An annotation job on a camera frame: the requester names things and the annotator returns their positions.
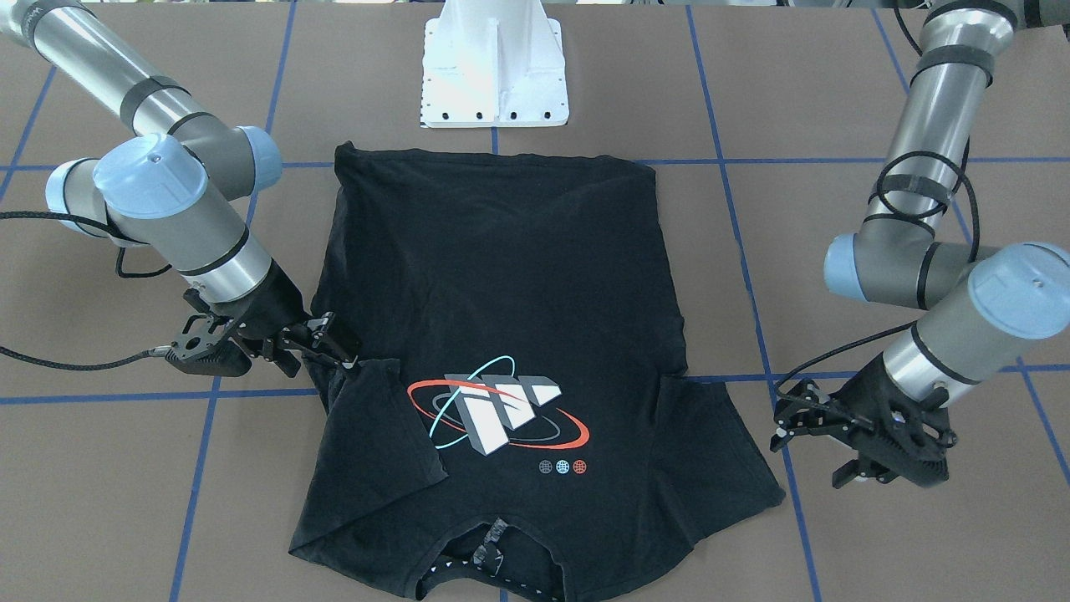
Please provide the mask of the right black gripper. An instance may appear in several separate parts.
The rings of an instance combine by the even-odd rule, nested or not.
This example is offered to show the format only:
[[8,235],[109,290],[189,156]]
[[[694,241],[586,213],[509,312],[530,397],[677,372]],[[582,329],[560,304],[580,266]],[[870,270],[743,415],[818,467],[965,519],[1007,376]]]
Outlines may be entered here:
[[272,362],[288,379],[297,377],[301,370],[301,361],[291,350],[343,369],[358,362],[360,336],[335,312],[311,319],[299,285],[278,263],[271,264],[263,281],[249,294],[219,304],[219,315],[233,321],[231,339],[238,348],[249,357]]

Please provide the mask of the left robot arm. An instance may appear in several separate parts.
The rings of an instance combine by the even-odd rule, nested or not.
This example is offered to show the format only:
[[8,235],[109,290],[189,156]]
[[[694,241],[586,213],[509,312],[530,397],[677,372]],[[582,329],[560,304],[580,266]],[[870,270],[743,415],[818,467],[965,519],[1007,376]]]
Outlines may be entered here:
[[1067,24],[1066,1],[935,1],[918,38],[907,101],[856,232],[836,237],[824,281],[845,298],[920,309],[893,343],[828,393],[812,380],[779,391],[771,452],[827,436],[857,456],[832,484],[905,477],[935,487],[958,443],[949,408],[1040,340],[1067,328],[1067,252],[980,243],[966,175],[970,129],[995,61],[1017,31]]

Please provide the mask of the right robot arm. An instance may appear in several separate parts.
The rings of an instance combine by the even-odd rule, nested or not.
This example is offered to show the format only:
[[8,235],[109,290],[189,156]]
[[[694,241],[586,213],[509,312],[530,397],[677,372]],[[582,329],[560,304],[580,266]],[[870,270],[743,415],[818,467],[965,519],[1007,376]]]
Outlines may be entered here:
[[229,127],[77,1],[4,1],[3,34],[68,75],[129,127],[100,159],[66,161],[46,184],[55,220],[120,252],[153,248],[187,284],[192,306],[170,343],[123,365],[160,358],[192,375],[245,375],[253,359],[287,376],[302,359],[351,369],[360,340],[336,313],[306,312],[299,287],[231,206],[275,186],[282,156],[260,127]]

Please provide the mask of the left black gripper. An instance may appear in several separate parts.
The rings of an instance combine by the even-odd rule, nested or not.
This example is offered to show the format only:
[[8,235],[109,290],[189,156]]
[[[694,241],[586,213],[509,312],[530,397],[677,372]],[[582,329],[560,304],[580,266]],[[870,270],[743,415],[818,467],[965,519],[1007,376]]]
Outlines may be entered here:
[[[943,457],[950,446],[950,421],[943,406],[949,400],[941,382],[929,386],[920,400],[904,393],[888,374],[884,357],[872,359],[832,396],[813,380],[799,381],[788,393],[778,392],[773,407],[771,452],[782,450],[796,436],[845,434],[839,407],[871,425],[871,441],[887,443],[907,457]],[[834,470],[834,489],[875,479],[887,484],[899,474],[873,458],[859,453]]]

